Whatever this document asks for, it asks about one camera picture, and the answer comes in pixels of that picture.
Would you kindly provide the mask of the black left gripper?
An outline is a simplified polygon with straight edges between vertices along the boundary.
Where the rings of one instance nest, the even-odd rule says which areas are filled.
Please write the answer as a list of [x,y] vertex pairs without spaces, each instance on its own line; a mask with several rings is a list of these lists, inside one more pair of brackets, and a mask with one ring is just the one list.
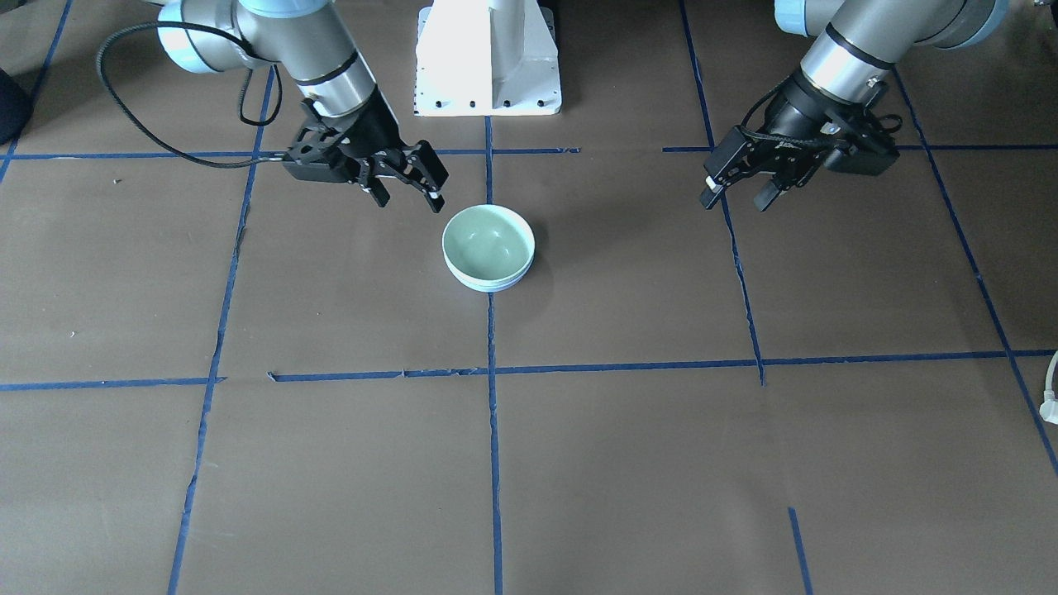
[[800,182],[824,169],[822,159],[843,131],[869,127],[869,104],[832,97],[796,72],[761,98],[703,163],[700,203],[711,210],[731,184],[756,174],[770,177],[753,204],[764,212]]

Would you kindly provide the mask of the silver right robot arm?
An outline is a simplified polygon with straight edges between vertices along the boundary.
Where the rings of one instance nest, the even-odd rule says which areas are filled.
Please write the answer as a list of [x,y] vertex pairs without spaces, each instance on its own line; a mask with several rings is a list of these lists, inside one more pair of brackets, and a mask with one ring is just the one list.
[[279,156],[294,179],[359,185],[386,206],[383,179],[445,206],[446,167],[426,140],[407,144],[341,15],[330,1],[170,1],[159,39],[193,73],[279,65],[296,84],[305,121]]

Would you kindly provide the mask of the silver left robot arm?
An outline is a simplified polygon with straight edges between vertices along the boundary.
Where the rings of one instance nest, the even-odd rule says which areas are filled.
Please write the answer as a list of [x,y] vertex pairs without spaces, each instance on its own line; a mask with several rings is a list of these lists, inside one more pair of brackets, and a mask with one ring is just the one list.
[[714,208],[737,182],[767,174],[755,206],[766,211],[820,169],[878,176],[898,157],[895,114],[874,106],[914,46],[955,50],[989,37],[1006,1],[777,1],[779,29],[813,39],[786,79],[760,98],[759,126],[743,118],[704,162],[700,203]]

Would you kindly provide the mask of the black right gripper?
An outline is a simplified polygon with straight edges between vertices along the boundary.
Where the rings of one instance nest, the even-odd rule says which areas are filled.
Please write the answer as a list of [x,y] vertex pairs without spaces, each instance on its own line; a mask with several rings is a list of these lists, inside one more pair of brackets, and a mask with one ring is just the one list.
[[373,198],[378,208],[386,208],[390,193],[379,178],[393,178],[422,193],[433,213],[445,206],[442,196],[449,172],[427,140],[407,146],[399,136],[399,126],[380,90],[351,113],[339,118],[322,115],[322,102],[300,101],[305,113],[300,131],[292,140],[288,155],[294,159],[320,159],[341,152],[355,159],[355,184]]

